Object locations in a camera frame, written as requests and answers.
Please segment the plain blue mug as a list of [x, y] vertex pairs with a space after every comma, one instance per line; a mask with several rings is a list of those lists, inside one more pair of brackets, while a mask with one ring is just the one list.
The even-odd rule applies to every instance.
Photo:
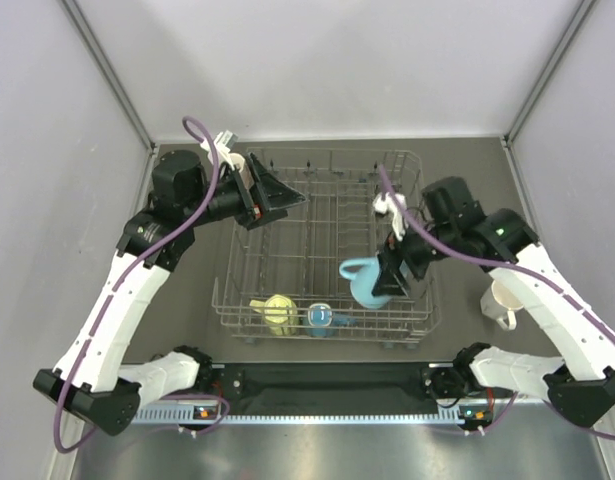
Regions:
[[366, 309], [380, 309], [395, 296], [374, 296], [371, 290], [378, 276], [377, 256], [350, 258], [339, 265], [339, 274], [349, 281], [354, 300]]

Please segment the blue floral mug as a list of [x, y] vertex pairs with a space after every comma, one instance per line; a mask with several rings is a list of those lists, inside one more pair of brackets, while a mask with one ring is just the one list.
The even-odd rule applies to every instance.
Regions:
[[315, 338], [328, 338], [343, 327], [356, 325], [357, 320], [349, 315], [336, 312], [326, 303], [313, 303], [306, 311], [302, 325], [306, 334]]

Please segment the yellow mug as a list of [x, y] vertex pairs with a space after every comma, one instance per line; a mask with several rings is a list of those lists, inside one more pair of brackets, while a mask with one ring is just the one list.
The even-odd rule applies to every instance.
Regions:
[[249, 306], [262, 316], [273, 335], [294, 336], [298, 333], [298, 308], [291, 298], [275, 294], [264, 301], [252, 299]]

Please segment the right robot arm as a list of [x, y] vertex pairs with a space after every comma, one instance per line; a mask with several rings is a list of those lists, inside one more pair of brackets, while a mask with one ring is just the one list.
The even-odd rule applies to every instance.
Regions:
[[552, 262], [536, 232], [510, 209], [483, 212], [461, 177], [443, 178], [423, 191], [431, 215], [423, 225], [397, 193], [385, 169], [374, 211], [392, 218], [377, 252], [376, 296], [405, 296], [407, 278], [425, 277], [446, 258], [477, 265], [516, 298], [558, 351], [539, 357], [476, 342], [449, 367], [457, 397], [501, 388], [548, 403], [565, 420], [593, 427], [615, 406], [615, 332], [594, 313]]

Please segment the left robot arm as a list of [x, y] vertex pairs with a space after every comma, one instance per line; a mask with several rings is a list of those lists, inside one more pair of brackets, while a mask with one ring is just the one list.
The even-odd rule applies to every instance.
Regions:
[[194, 241], [194, 230], [232, 218], [248, 230], [287, 216], [306, 197], [279, 180], [253, 154], [230, 154], [206, 172], [199, 156], [174, 150], [152, 172], [147, 206], [125, 225], [101, 294], [68, 351], [41, 369], [33, 387], [98, 430], [116, 436], [138, 410], [172, 393], [207, 394], [211, 358], [179, 346], [157, 360], [123, 365], [151, 300]]

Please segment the pink mug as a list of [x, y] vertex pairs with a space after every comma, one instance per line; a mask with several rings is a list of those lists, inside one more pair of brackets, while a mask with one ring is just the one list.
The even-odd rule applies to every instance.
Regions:
[[254, 178], [248, 166], [247, 159], [239, 153], [230, 153], [229, 158], [232, 167], [239, 172], [244, 187], [250, 190], [254, 185]]

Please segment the white mug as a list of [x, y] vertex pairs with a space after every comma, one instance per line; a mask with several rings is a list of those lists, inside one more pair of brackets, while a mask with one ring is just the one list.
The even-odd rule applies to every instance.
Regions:
[[517, 314], [523, 304], [501, 282], [494, 280], [480, 299], [481, 313], [504, 331], [517, 328]]

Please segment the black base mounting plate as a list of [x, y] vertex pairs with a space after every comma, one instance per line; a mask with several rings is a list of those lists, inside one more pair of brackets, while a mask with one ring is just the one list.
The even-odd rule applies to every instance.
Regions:
[[268, 390], [360, 396], [397, 391], [414, 399], [477, 397], [485, 392], [449, 364], [425, 362], [226, 363], [201, 375], [199, 386], [174, 391], [167, 400], [219, 394], [230, 402], [255, 398]]

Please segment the aluminium frame rail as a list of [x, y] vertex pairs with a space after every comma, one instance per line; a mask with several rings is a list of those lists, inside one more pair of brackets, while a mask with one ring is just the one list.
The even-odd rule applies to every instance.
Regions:
[[[234, 425], [334, 425], [334, 424], [450, 424], [466, 431], [489, 428], [496, 422], [490, 413], [468, 412], [470, 398], [440, 400], [414, 399], [401, 392], [368, 393], [353, 396], [309, 394], [268, 390], [244, 401], [230, 402], [219, 394], [200, 398], [167, 400], [174, 391], [199, 386], [201, 375], [213, 367], [210, 357], [197, 351], [174, 351], [142, 365], [124, 365], [105, 371], [109, 385], [96, 386], [95, 376], [76, 379], [60, 369], [37, 374], [34, 388], [54, 400], [60, 412], [67, 411], [110, 436], [123, 432], [133, 420], [142, 423], [179, 424], [208, 429], [226, 423]], [[476, 378], [466, 363], [451, 367], [468, 375], [478, 387], [490, 384]]]

